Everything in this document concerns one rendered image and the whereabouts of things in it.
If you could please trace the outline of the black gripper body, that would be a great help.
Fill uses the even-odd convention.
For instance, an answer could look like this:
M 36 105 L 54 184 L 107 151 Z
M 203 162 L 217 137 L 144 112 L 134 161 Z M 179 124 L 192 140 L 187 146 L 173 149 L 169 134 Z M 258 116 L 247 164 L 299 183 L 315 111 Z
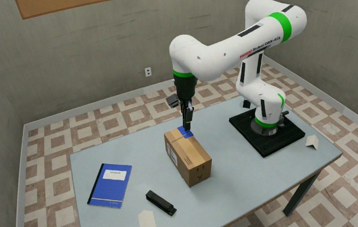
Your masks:
M 185 101 L 185 107 L 188 107 L 188 101 L 192 103 L 191 98 L 195 94 L 195 87 L 190 89 L 180 89 L 176 87 L 177 96 L 182 98 Z

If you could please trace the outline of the blue notebook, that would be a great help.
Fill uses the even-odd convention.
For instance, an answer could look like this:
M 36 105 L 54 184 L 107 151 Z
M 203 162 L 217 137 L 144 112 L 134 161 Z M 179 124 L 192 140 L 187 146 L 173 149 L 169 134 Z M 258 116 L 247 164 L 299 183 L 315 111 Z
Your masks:
M 121 208 L 132 166 L 102 164 L 87 205 Z

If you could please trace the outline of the black stapler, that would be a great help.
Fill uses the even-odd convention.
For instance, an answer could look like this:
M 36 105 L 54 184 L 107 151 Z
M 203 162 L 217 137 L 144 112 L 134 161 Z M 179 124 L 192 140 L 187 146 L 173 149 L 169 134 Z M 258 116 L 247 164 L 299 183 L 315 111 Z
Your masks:
M 146 194 L 146 199 L 156 205 L 158 208 L 169 214 L 171 217 L 177 211 L 172 204 L 161 198 L 159 195 L 149 190 Z

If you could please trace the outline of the blue flat panel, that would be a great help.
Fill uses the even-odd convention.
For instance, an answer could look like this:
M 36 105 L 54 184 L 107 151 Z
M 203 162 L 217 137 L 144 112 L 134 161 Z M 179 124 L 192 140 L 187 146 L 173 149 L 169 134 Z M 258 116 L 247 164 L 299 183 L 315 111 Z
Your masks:
M 193 136 L 193 133 L 190 130 L 185 131 L 183 126 L 180 126 L 177 129 L 181 132 L 182 135 L 184 135 L 185 139 Z

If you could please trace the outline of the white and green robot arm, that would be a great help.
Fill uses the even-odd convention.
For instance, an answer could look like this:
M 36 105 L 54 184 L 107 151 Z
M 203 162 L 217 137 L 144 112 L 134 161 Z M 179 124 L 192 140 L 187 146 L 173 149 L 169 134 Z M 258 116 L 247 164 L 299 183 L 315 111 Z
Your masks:
M 298 6 L 273 0 L 250 0 L 245 8 L 245 30 L 224 41 L 206 46 L 190 35 L 180 35 L 170 44 L 174 85 L 196 86 L 198 79 L 213 81 L 240 63 L 237 92 L 256 106 L 252 131 L 271 137 L 284 128 L 285 93 L 260 78 L 263 51 L 300 34 L 307 24 Z

